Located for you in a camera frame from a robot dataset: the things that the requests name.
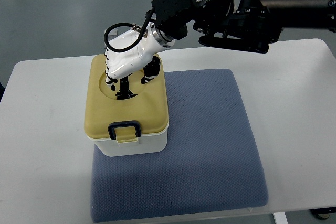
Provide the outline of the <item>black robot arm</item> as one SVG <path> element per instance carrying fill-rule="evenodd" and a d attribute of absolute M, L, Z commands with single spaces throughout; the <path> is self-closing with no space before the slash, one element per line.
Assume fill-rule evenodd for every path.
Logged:
<path fill-rule="evenodd" d="M 266 53 L 285 28 L 335 31 L 335 0 L 153 0 L 154 25 L 180 40 L 193 22 L 207 47 Z"/>

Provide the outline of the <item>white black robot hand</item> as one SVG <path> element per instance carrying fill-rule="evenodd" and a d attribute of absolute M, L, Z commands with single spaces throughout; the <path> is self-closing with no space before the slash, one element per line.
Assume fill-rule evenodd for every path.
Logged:
<path fill-rule="evenodd" d="M 154 22 L 143 26 L 117 23 L 104 32 L 106 84 L 115 90 L 121 78 L 150 65 L 154 54 L 175 44 L 175 39 L 157 29 Z"/>

